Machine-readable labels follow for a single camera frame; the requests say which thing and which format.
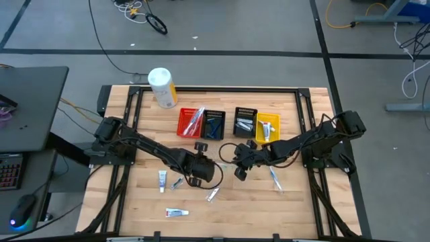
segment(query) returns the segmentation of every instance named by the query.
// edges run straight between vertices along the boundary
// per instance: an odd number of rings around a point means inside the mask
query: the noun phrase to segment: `computer keyboard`
[[[23,176],[22,154],[0,154],[0,191],[19,189]]]

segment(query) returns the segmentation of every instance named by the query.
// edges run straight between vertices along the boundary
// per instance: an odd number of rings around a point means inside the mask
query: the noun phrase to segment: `white cable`
[[[402,48],[402,44],[400,43],[400,41],[397,40],[397,23],[394,23],[394,39],[396,40],[396,43],[398,44],[398,46]],[[402,49],[403,49],[403,52],[407,53],[410,56],[410,58],[411,58],[411,60],[413,62],[413,70],[408,75],[406,75],[406,77],[404,77],[404,79],[402,81],[402,92],[403,92],[403,95],[406,98],[413,99],[413,98],[415,98],[417,96],[417,93],[418,93],[418,84],[417,84],[417,79],[415,78],[415,73],[419,69],[421,69],[421,68],[425,67],[426,65],[428,65],[430,63],[430,61],[427,62],[427,63],[425,63],[424,65],[422,65],[422,66],[420,66],[419,68],[416,69],[415,68],[416,67],[415,66],[415,60],[414,60],[414,57],[412,56],[412,54],[409,52],[409,50],[407,48],[402,48]],[[406,80],[408,79],[408,77],[410,75],[413,76],[413,81],[414,81],[414,85],[415,85],[415,92],[414,92],[413,96],[407,95],[406,91],[404,90],[404,84],[406,83]]]
[[[135,8],[135,9],[139,9],[143,6],[142,2],[140,1],[135,1],[133,3],[123,3],[121,5],[116,4],[116,2],[114,2],[115,7],[118,8],[118,11],[124,13],[124,17],[128,20],[130,20],[131,22],[134,22],[136,24],[145,24],[147,21],[145,20],[144,22],[139,22],[136,21],[134,19],[131,19],[130,17],[127,16],[127,13],[131,12],[131,8]],[[145,16],[146,14],[144,13],[135,13],[135,15],[143,15]]]

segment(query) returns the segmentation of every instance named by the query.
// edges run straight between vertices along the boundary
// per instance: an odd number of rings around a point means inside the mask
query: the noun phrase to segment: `black mouse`
[[[33,194],[24,195],[19,198],[17,206],[11,213],[11,218],[9,220],[11,226],[18,228],[24,225],[32,214],[35,203],[36,197]]]

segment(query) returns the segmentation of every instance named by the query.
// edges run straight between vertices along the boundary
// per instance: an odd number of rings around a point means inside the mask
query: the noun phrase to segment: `wooden tabletop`
[[[105,116],[122,118],[128,88],[127,85],[112,86]],[[322,113],[333,115],[329,93],[326,88],[310,88],[310,93],[318,124]],[[232,134],[236,107],[279,114],[282,139],[300,134],[293,94],[187,91],[178,92],[178,98],[178,104],[166,110],[158,106],[152,92],[145,92],[138,122],[139,133],[168,147],[193,151],[197,140],[176,135],[179,110],[204,106],[225,111],[224,140],[201,140],[209,145],[206,155],[218,162],[221,162],[218,156],[220,145],[246,142],[246,139]],[[234,147],[226,147],[222,156],[231,159],[233,151]],[[128,180],[120,235],[152,236],[154,231],[160,231],[161,236],[169,237],[272,238],[272,234],[279,233],[281,238],[317,238],[308,175],[301,158],[287,169],[275,169],[283,194],[275,189],[268,167],[254,167],[248,172],[246,181],[240,181],[233,174],[234,167],[225,165],[224,181],[213,202],[205,199],[209,191],[191,188],[187,184],[174,191],[168,189],[180,176],[170,170],[167,171],[167,189],[160,193],[158,170],[161,169],[166,170],[167,167],[159,159],[138,151]],[[112,167],[105,166],[89,180],[77,231],[88,226],[105,203],[111,173]],[[326,174],[334,208],[352,231],[361,234],[347,175],[340,169],[326,169]],[[214,185],[219,179],[220,172],[216,171],[212,182],[204,182],[204,186]],[[325,210],[322,205],[320,207],[325,233],[328,234]],[[166,208],[189,210],[189,215],[165,218]],[[109,230],[113,229],[115,210],[114,204]]]

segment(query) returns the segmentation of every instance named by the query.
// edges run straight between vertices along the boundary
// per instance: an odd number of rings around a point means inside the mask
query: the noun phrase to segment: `red basket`
[[[198,110],[195,108],[181,108],[179,113],[179,122],[177,123],[176,134],[183,138],[200,138],[200,133],[202,132],[202,117],[198,120],[197,130],[193,135],[183,135],[183,131],[187,128],[189,121],[193,118],[194,114]]]

